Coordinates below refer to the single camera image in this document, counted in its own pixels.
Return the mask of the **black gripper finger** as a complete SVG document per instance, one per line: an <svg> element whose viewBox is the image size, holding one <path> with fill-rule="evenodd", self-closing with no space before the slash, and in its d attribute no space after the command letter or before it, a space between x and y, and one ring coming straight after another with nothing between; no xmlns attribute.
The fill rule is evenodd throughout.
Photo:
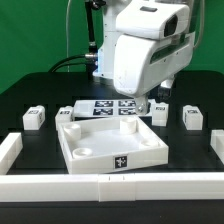
<svg viewBox="0 0 224 224"><path fill-rule="evenodd" d="M138 115L145 115L148 112L148 98L146 95L135 99L135 111Z"/></svg>

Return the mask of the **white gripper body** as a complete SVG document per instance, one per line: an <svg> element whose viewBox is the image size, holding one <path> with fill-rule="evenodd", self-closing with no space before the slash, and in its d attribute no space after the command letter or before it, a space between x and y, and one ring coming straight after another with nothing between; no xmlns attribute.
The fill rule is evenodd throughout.
<svg viewBox="0 0 224 224"><path fill-rule="evenodd" d="M137 98L177 74L191 61L194 34L167 52L172 39L149 40L129 35L118 38L114 55L114 87L117 92Z"/></svg>

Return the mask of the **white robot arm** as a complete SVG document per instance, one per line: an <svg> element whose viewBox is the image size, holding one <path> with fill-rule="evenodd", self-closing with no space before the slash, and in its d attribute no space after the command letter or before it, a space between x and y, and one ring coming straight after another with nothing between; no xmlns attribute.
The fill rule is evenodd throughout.
<svg viewBox="0 0 224 224"><path fill-rule="evenodd" d="M149 92L170 88L189 65L204 30L205 0L104 0L96 79L148 112Z"/></svg>

